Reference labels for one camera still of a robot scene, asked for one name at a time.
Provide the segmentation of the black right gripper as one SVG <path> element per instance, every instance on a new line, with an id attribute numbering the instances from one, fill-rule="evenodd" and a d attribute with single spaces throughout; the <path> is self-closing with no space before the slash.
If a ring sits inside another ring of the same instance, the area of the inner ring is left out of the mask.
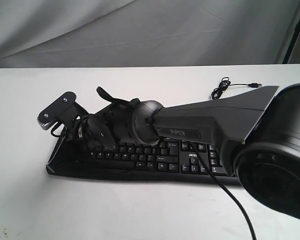
<path id="1" fill-rule="evenodd" d="M 88 113 L 75 103 L 80 119 L 73 120 L 65 140 L 83 149 L 93 149 L 99 145 L 113 149 L 119 143 L 138 144 L 133 133 L 133 112 L 139 103 L 138 99 L 122 104 L 112 102 L 97 113 Z"/>

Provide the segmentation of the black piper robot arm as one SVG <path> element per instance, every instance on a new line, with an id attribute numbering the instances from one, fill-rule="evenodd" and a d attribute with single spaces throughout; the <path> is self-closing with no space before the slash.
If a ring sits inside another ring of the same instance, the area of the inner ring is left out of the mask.
<path id="1" fill-rule="evenodd" d="M 109 105 L 76 120 L 72 142 L 112 149 L 165 137 L 213 145 L 225 173 L 253 198 L 300 220 L 300 83 L 173 107 L 97 92 Z"/>

